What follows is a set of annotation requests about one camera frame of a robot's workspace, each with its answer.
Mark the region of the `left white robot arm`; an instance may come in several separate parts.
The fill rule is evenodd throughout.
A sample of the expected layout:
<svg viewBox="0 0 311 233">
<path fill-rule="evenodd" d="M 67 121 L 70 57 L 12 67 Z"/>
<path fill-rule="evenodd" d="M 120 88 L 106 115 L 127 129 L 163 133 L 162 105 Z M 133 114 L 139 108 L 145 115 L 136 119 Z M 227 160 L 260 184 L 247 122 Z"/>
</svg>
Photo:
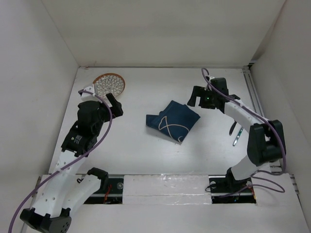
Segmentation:
<svg viewBox="0 0 311 233">
<path fill-rule="evenodd" d="M 44 187 L 41 196 L 20 214 L 26 225 L 40 233 L 66 233 L 78 208 L 92 194 L 108 188 L 108 172 L 104 170 L 93 167 L 80 182 L 77 182 L 76 173 L 89 154 L 103 142 L 98 138 L 103 124 L 112 123 L 123 115 L 122 106 L 112 93 L 106 95 L 108 102 L 90 91 L 79 93 L 92 99 L 78 105 L 77 120 L 61 145 L 56 166 L 38 185 Z"/>
</svg>

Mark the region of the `blue whale cloth napkin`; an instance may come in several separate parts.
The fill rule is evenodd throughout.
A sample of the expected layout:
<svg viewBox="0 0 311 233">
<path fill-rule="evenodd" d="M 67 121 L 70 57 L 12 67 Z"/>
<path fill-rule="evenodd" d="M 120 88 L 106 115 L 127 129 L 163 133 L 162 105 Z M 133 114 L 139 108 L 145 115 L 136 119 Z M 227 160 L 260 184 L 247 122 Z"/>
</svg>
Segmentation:
<svg viewBox="0 0 311 233">
<path fill-rule="evenodd" d="M 146 126 L 181 144 L 200 116 L 187 105 L 172 100 L 158 115 L 146 115 Z"/>
</svg>

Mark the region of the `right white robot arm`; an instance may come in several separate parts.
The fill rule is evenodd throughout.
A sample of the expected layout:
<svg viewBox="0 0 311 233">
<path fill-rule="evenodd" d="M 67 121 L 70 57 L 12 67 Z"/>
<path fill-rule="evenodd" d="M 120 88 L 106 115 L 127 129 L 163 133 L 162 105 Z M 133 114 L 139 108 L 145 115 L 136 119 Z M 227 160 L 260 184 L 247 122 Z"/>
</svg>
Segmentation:
<svg viewBox="0 0 311 233">
<path fill-rule="evenodd" d="M 237 95 L 229 94 L 225 78 L 211 79 L 205 87 L 194 86 L 187 105 L 194 107 L 197 100 L 199 107 L 220 110 L 248 132 L 245 157 L 227 170 L 221 182 L 228 190 L 236 191 L 262 165 L 286 156 L 282 123 L 258 115 Z"/>
</svg>

